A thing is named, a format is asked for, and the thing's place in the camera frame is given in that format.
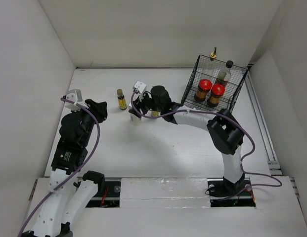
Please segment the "small yellow label bottle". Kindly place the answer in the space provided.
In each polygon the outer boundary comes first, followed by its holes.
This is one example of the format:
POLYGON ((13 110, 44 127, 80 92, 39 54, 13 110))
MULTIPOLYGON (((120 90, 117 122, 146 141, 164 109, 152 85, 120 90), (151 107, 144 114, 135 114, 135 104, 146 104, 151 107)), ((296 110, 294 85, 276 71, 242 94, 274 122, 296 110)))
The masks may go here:
POLYGON ((151 111, 151 116, 152 116, 153 118, 156 118, 156 117, 159 116, 159 112, 158 112, 158 111, 151 111))
POLYGON ((117 89, 117 98, 118 98, 119 108, 121 110, 125 110, 127 108, 127 103, 123 91, 121 89, 117 89))

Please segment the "silver lid spice shaker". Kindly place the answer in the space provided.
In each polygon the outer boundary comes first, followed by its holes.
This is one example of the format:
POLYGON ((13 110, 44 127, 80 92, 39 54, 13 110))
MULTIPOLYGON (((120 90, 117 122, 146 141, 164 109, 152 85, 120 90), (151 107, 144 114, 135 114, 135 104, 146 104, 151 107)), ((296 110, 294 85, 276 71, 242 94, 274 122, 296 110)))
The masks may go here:
MULTIPOLYGON (((129 103, 128 109, 131 109, 131 108, 132 108, 132 104, 129 103)), ((141 122, 142 122, 141 118, 135 118, 135 117, 130 116, 130 119, 131 119, 131 123, 133 125, 135 125, 135 126, 141 125, 141 122)))

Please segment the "red lid jar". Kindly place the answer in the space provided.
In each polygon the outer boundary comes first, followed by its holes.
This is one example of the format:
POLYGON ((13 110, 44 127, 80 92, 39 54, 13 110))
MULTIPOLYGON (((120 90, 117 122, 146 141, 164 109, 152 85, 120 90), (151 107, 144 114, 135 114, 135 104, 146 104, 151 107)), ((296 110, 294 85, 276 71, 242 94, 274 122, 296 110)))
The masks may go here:
POLYGON ((198 103, 205 101, 208 92, 212 88, 212 82, 209 79, 202 79, 198 84, 198 88, 194 94, 194 100, 198 103))
POLYGON ((211 94, 210 97, 207 100, 207 104, 209 107, 216 107, 220 100, 221 97, 224 95, 225 93, 225 87, 221 84, 214 84, 212 89, 211 89, 211 94))

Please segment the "clear glass pourer bottle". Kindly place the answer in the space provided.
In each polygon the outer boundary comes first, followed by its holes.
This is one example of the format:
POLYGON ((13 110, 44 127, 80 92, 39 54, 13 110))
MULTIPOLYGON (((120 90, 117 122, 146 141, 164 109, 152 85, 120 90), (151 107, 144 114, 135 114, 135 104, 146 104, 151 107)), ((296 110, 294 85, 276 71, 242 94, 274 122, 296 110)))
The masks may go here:
POLYGON ((211 79, 214 73, 214 66, 217 58, 217 47, 209 55, 209 60, 205 63, 202 70, 202 79, 211 79))

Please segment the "black cap sauce bottle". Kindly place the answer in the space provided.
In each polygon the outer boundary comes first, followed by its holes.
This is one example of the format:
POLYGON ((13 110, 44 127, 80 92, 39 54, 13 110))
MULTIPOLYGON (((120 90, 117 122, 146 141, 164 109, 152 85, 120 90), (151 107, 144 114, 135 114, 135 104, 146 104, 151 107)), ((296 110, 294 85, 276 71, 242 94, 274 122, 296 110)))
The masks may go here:
POLYGON ((217 78, 216 78, 216 81, 215 81, 215 84, 218 83, 218 84, 223 85, 224 87, 227 85, 228 81, 231 78, 230 69, 232 68, 233 64, 234 63, 231 60, 228 60, 226 62, 225 67, 219 71, 217 78))

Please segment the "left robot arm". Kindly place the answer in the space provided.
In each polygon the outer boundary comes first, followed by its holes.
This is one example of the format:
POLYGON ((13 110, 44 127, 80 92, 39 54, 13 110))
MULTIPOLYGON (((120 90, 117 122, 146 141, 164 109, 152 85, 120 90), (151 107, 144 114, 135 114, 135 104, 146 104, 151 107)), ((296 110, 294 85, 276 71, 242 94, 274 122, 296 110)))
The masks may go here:
POLYGON ((107 119, 107 103, 61 98, 70 113, 61 120, 60 139, 51 163, 49 191, 23 224, 20 237, 71 237, 88 202, 105 191, 105 176, 88 171, 78 174, 95 152, 87 151, 94 128, 100 140, 100 123, 107 119))

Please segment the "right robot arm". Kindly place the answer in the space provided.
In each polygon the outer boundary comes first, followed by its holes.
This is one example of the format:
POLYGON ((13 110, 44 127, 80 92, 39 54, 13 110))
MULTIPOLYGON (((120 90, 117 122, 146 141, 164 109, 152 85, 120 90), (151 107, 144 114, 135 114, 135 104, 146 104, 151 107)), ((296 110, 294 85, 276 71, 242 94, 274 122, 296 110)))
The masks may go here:
POLYGON ((158 85, 146 90, 146 84, 137 81, 132 88, 131 108, 133 120, 141 120, 149 111, 156 111, 162 119, 177 125, 188 125, 209 133, 213 145, 221 153, 224 175, 223 196, 236 194, 245 179, 241 169, 241 145, 243 132, 229 110, 219 112, 194 111, 173 102, 164 86, 158 85))

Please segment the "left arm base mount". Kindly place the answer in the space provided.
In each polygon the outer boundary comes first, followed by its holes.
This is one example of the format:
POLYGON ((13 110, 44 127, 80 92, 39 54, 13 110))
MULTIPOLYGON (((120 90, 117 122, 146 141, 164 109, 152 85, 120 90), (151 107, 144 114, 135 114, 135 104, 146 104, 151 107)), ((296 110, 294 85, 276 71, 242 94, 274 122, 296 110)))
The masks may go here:
POLYGON ((120 204, 120 179, 107 179, 102 173, 89 171, 73 185, 76 187, 73 200, 83 207, 112 208, 120 204))

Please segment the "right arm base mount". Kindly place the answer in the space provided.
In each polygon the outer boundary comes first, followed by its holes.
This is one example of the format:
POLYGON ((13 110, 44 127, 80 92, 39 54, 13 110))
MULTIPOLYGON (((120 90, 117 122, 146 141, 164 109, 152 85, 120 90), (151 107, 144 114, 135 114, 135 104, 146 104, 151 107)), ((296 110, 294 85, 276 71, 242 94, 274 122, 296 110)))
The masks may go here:
POLYGON ((228 191, 223 185, 222 178, 208 179, 208 187, 205 194, 210 197, 210 207, 256 207, 253 191, 245 190, 237 196, 232 196, 236 192, 228 191))

